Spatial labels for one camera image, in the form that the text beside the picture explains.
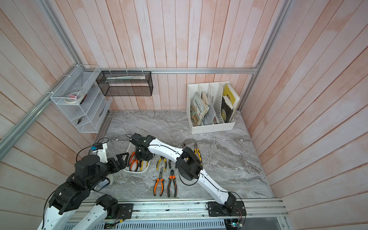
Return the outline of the orange black greener pliers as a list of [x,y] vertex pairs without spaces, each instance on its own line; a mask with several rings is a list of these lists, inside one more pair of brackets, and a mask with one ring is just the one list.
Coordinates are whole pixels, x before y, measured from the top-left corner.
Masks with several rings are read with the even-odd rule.
[[156,196],[157,194],[159,194],[159,196],[162,196],[163,191],[164,191],[164,179],[163,179],[163,167],[161,167],[159,176],[155,181],[153,195]]

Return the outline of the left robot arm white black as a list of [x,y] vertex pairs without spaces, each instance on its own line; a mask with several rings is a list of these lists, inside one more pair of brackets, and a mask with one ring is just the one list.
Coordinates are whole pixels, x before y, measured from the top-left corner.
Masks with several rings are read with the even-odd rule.
[[[50,195],[45,205],[40,230],[62,230],[67,225],[82,202],[91,191],[109,175],[125,169],[129,154],[118,154],[109,158],[107,163],[100,161],[98,155],[87,155],[75,163],[75,172],[65,183]],[[76,230],[92,230],[106,218],[121,223],[132,217],[133,204],[119,204],[114,197],[105,194],[99,197],[89,213],[74,226]]]

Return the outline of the white plastic storage box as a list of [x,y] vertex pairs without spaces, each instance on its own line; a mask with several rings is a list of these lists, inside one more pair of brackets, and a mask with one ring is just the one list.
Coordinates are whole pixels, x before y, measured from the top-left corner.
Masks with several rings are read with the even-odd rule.
[[127,166],[123,171],[128,173],[142,174],[147,171],[150,162],[138,161],[136,158],[136,147],[133,144],[129,144],[127,152],[129,153]]

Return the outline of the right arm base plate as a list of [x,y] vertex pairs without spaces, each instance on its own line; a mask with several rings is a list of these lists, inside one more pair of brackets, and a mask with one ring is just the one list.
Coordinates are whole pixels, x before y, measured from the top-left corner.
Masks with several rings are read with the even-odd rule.
[[246,217],[245,205],[242,201],[236,201],[235,204],[229,208],[226,205],[221,205],[215,201],[207,202],[206,208],[210,217]]

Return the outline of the orange black cutting pliers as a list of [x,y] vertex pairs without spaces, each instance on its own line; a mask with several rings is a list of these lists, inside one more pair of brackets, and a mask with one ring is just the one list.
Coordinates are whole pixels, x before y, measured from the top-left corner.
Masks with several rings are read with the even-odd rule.
[[168,182],[168,187],[167,187],[167,195],[168,197],[171,196],[171,185],[173,185],[173,196],[176,197],[177,196],[177,183],[176,183],[176,176],[174,174],[174,170],[170,171],[170,176],[169,176],[169,182]]

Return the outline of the orange black combination pliers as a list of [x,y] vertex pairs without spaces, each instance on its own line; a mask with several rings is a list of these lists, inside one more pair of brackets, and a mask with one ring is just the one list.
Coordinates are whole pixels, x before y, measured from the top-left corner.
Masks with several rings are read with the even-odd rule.
[[129,157],[129,170],[131,172],[137,172],[139,167],[140,161],[137,160],[136,153],[132,152],[131,156]]

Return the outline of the yellow handled pliers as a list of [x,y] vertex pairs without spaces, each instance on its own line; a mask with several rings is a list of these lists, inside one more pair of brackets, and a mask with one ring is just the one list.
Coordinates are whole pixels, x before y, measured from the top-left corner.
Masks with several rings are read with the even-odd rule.
[[202,164],[202,157],[201,157],[201,153],[200,153],[200,150],[198,148],[198,144],[197,143],[195,143],[195,145],[194,145],[194,153],[195,153],[195,155],[198,156],[198,158],[200,160],[200,163]]

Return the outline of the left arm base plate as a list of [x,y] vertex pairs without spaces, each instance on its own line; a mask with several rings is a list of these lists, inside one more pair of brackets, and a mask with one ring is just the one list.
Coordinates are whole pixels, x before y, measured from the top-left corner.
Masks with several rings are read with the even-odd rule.
[[106,220],[126,220],[131,219],[133,211],[132,203],[113,204],[107,209]]

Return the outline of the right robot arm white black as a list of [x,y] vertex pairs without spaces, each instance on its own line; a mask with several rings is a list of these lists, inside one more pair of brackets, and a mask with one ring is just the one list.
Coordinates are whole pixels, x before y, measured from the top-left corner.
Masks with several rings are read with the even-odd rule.
[[236,197],[216,183],[203,168],[200,159],[189,147],[175,148],[161,142],[154,136],[133,134],[129,141],[136,147],[136,157],[139,161],[149,161],[155,155],[165,157],[175,163],[179,174],[186,180],[195,180],[212,195],[220,208],[231,214],[235,211]]

